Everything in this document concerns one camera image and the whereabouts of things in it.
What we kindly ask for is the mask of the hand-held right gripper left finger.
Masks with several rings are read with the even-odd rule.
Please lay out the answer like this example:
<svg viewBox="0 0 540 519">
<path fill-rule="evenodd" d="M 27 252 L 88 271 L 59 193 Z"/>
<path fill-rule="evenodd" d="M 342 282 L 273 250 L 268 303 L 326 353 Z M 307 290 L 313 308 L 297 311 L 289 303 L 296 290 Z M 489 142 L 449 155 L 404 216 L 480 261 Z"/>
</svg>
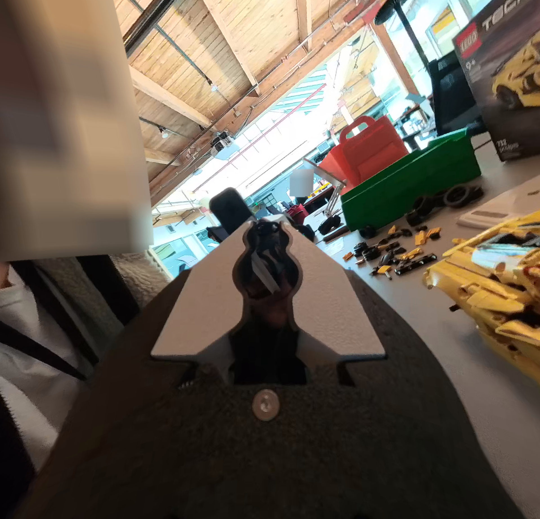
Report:
<svg viewBox="0 0 540 519">
<path fill-rule="evenodd" d="M 151 350 L 152 357 L 233 357 L 228 333 L 240 322 L 244 298 L 233 271 L 246 253 L 241 225 L 195 265 Z"/>
</svg>

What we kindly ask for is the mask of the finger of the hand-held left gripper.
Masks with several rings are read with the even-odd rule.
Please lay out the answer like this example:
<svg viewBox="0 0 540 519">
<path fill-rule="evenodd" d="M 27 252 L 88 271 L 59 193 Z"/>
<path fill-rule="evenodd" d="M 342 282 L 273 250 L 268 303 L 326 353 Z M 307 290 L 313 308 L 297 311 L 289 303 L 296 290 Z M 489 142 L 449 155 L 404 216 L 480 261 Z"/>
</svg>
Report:
<svg viewBox="0 0 540 519">
<path fill-rule="evenodd" d="M 271 294 L 281 291 L 278 281 L 273 275 L 276 269 L 272 259 L 266 257 L 264 254 L 260 255 L 256 250 L 253 250 L 251 264 L 253 273 Z"/>
</svg>

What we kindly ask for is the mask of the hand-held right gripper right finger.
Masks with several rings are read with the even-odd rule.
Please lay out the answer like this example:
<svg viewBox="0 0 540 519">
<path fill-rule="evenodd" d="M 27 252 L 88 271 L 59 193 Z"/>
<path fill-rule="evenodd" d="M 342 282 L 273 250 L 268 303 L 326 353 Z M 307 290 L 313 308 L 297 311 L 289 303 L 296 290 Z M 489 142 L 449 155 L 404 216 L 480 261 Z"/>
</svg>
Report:
<svg viewBox="0 0 540 519">
<path fill-rule="evenodd" d="M 385 349 L 342 266 L 290 224 L 281 229 L 299 280 L 292 294 L 297 357 L 385 357 Z"/>
</svg>

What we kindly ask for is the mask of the black mesh chair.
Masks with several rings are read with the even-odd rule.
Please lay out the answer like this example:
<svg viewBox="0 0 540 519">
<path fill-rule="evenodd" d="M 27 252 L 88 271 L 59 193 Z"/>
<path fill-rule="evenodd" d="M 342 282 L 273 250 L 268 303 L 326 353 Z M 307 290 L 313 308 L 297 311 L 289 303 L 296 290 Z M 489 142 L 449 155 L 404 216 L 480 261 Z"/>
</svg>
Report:
<svg viewBox="0 0 540 519">
<path fill-rule="evenodd" d="M 487 132 L 481 111 L 455 51 L 428 64 L 437 136 L 467 129 L 470 137 Z"/>
</svg>

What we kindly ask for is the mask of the person's left hand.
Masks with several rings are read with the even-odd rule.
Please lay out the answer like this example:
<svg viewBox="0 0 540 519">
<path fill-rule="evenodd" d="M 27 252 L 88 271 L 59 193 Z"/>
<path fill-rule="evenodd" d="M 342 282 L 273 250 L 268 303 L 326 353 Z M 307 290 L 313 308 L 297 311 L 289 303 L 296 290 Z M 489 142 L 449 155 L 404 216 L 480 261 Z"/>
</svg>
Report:
<svg viewBox="0 0 540 519">
<path fill-rule="evenodd" d="M 285 327 L 289 320 L 290 289 L 274 292 L 267 297 L 251 301 L 251 312 L 273 329 Z"/>
</svg>

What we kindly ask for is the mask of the red felt bag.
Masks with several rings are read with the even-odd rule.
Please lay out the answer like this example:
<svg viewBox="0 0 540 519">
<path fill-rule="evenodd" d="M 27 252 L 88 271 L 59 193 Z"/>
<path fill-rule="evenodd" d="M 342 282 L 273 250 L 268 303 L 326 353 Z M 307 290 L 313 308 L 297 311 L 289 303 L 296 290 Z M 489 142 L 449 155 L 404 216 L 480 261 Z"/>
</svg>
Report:
<svg viewBox="0 0 540 519">
<path fill-rule="evenodd" d="M 387 116 L 377 120 L 361 116 L 341 130 L 339 144 L 328 152 L 319 168 L 346 181 L 347 192 L 408 154 Z"/>
</svg>

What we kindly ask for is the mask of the pile of yellow black pieces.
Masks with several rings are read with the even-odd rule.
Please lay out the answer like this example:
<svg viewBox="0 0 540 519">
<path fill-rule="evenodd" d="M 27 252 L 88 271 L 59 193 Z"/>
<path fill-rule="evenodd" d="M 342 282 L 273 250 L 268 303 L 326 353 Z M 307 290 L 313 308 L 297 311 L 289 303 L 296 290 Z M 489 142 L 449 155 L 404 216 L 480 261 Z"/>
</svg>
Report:
<svg viewBox="0 0 540 519">
<path fill-rule="evenodd" d="M 437 255 L 425 252 L 424 247 L 429 241 L 439 240 L 441 233 L 441 227 L 417 225 L 411 230 L 393 225 L 378 241 L 373 241 L 377 235 L 372 239 L 361 238 L 342 260 L 358 267 L 371 265 L 370 276 L 393 280 L 435 262 Z"/>
</svg>

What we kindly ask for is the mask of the green plastic bin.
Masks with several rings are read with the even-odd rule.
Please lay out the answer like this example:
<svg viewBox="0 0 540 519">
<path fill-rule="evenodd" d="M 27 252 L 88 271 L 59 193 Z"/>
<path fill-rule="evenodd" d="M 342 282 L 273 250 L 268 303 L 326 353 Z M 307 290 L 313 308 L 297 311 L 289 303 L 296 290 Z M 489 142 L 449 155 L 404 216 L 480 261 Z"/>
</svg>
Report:
<svg viewBox="0 0 540 519">
<path fill-rule="evenodd" d="M 470 182 L 481 175 L 467 128 L 431 140 L 341 197 L 344 223 L 353 232 L 380 229 L 413 209 L 421 196 Z"/>
</svg>

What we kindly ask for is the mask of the yellow brick toy car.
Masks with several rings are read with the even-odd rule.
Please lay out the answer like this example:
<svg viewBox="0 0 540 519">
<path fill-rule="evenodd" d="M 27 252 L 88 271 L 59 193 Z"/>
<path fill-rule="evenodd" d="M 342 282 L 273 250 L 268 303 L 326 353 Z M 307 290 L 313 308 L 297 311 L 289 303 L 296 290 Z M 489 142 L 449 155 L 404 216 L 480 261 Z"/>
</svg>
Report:
<svg viewBox="0 0 540 519">
<path fill-rule="evenodd" d="M 449 249 L 423 283 L 452 299 L 487 346 L 539 384 L 539 211 Z"/>
</svg>

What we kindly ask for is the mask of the building instruction booklet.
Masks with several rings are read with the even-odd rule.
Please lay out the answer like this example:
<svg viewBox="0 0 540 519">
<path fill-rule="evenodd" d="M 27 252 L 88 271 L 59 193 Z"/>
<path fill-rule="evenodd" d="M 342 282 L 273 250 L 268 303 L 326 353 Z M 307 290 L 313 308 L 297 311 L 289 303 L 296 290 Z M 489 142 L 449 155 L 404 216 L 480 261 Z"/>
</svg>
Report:
<svg viewBox="0 0 540 519">
<path fill-rule="evenodd" d="M 539 210 L 539 189 L 515 188 L 462 214 L 456 224 L 486 230 Z"/>
</svg>

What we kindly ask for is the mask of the toy car set box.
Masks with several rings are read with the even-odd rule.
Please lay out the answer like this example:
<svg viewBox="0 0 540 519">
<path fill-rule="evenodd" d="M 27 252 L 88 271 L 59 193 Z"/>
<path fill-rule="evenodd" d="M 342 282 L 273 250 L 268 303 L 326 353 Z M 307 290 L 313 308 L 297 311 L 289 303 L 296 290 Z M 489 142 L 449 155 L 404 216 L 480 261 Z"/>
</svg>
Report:
<svg viewBox="0 0 540 519">
<path fill-rule="evenodd" d="M 539 155 L 539 0 L 491 0 L 453 44 L 501 161 Z"/>
</svg>

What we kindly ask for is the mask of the grey desk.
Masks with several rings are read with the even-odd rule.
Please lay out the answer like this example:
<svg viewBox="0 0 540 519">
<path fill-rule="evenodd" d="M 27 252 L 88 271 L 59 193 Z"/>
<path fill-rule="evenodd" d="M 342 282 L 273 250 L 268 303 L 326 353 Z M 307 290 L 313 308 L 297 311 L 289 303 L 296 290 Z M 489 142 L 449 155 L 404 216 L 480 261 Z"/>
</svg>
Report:
<svg viewBox="0 0 540 519">
<path fill-rule="evenodd" d="M 487 346 L 475 322 L 451 312 L 451 299 L 422 283 L 423 269 L 388 280 L 372 264 L 344 261 L 362 239 L 357 232 L 325 250 L 355 272 L 419 335 L 457 390 L 477 439 L 507 493 L 527 518 L 539 518 L 539 385 Z"/>
</svg>

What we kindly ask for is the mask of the ceiling projector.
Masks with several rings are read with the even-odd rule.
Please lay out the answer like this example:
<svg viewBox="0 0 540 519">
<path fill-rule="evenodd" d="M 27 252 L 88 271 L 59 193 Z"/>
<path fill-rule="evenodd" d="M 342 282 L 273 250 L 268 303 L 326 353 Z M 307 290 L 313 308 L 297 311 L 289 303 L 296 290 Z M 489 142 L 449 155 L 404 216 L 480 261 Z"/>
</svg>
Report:
<svg viewBox="0 0 540 519">
<path fill-rule="evenodd" d="M 229 131 L 222 131 L 212 139 L 211 155 L 219 160 L 228 160 L 233 154 L 237 153 L 240 147 Z"/>
</svg>

